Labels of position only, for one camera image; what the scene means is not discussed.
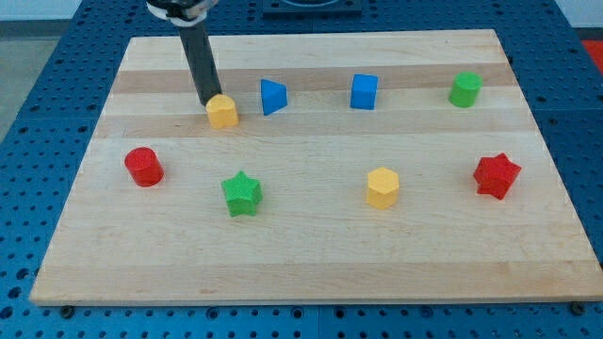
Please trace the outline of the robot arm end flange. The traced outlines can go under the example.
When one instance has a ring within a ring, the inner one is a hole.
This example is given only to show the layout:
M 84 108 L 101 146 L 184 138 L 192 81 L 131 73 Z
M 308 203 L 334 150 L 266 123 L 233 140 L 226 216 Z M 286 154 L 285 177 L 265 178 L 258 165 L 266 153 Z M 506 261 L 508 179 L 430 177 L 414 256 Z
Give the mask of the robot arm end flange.
M 207 12 L 219 0 L 147 0 L 147 9 L 157 18 L 178 27 L 191 27 L 203 22 Z

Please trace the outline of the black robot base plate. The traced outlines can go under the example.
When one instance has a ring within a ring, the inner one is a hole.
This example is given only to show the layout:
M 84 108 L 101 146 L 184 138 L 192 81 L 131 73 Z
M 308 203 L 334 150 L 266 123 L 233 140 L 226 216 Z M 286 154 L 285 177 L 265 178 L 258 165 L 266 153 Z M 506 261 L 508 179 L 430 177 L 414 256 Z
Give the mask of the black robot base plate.
M 286 15 L 361 14 L 361 0 L 262 0 L 264 18 Z

